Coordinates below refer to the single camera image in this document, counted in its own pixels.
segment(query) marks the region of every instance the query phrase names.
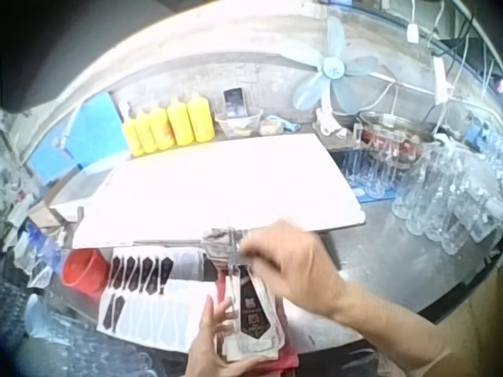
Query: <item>cutting board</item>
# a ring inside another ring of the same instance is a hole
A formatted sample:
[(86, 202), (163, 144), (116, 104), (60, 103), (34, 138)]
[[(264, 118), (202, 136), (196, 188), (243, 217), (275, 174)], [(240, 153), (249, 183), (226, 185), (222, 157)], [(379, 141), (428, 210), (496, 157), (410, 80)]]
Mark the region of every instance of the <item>cutting board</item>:
[(280, 218), (307, 231), (365, 221), (314, 134), (221, 141), (127, 161), (95, 193), (73, 246), (198, 240), (212, 228), (256, 229)]

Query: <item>electric fan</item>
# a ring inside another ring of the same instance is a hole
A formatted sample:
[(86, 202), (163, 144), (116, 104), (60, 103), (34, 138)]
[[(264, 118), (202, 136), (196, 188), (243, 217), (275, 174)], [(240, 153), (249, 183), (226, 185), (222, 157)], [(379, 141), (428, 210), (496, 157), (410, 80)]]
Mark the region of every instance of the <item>electric fan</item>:
[(299, 41), (283, 45), (280, 55), (290, 60), (315, 67), (318, 72), (303, 83), (293, 95), (293, 104), (299, 110), (312, 108), (325, 93), (330, 97), (330, 86), (340, 108), (349, 115), (360, 110), (360, 103), (348, 85), (351, 76), (368, 75), (379, 61), (376, 57), (358, 57), (343, 62), (341, 55), (346, 46), (346, 36), (340, 20), (334, 16), (328, 22), (328, 56)]

